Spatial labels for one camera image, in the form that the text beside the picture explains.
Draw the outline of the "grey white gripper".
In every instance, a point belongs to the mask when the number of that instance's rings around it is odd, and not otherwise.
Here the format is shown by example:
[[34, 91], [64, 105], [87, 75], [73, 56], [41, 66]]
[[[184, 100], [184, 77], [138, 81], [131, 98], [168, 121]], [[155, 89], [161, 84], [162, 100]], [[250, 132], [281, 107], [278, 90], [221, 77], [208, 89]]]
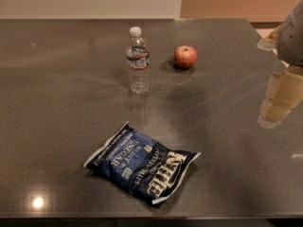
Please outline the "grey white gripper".
[[303, 100], [303, 1], [300, 1], [285, 18], [281, 26], [262, 38], [258, 49], [271, 51], [291, 65], [282, 73], [270, 76], [265, 99], [258, 116], [258, 124], [272, 129], [282, 123]]

